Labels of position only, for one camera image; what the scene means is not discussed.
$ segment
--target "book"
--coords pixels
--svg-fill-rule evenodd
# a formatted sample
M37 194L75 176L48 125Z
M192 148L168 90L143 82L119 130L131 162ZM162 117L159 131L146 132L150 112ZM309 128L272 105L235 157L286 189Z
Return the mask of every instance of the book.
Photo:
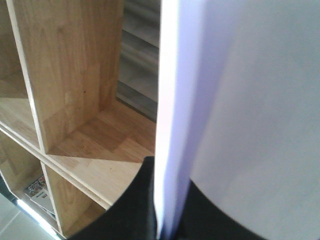
M24 189L24 193L50 216L54 216L54 208L49 197L45 176L40 176Z

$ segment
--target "floor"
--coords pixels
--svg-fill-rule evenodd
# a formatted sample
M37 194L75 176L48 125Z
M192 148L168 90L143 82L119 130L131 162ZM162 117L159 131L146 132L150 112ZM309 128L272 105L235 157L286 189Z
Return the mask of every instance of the floor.
M0 175L0 239L1 240L62 240L48 223L32 214L8 190Z

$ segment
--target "wooden cubby shelf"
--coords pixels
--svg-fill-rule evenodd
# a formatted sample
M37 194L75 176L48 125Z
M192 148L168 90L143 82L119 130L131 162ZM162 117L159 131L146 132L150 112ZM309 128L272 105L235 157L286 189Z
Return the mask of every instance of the wooden cubby shelf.
M123 11L121 0L0 0L0 171L66 238L155 152L156 124L116 99ZM41 175L56 220L23 192Z

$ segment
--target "black fabric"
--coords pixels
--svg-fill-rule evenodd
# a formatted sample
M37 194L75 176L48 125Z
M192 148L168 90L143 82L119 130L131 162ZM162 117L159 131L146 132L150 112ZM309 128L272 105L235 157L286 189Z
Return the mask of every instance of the black fabric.
M155 240L154 157L146 157L134 180L98 220L69 240ZM174 240L262 240L228 217L191 181Z
M263 240L217 208L190 181L176 240Z

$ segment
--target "wooden shelf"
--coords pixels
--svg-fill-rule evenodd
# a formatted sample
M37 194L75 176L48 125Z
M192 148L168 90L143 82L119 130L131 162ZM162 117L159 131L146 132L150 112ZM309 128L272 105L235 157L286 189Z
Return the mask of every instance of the wooden shelf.
M112 205L135 177L144 157L154 155L155 134L154 122L116 101L47 157Z
M106 210L99 205L91 204L89 208L78 218L78 220L67 230L64 236L70 237L79 230L84 229L98 217L100 217Z
M39 159L0 132L0 171L9 190L25 202L56 231L57 221L41 209L24 193L24 189L44 173Z
M24 195L22 196L21 199L25 204L27 204L30 208L32 208L37 214L39 214L50 226L57 232L59 233L59 228L57 221L53 219L51 216L49 216L48 213L46 213L44 210L41 209L36 203L31 201L28 196Z
M159 26L130 17L128 32L157 46ZM107 210L155 152L156 124L116 100L122 22L122 1L0 0L0 169L64 236ZM144 49L134 60L147 66L145 94L156 101L158 49L149 43L127 34L123 46L131 60ZM120 79L133 86L136 73L129 66ZM42 173L56 221L23 193Z
M21 71L0 79L0 125L39 148L25 82Z

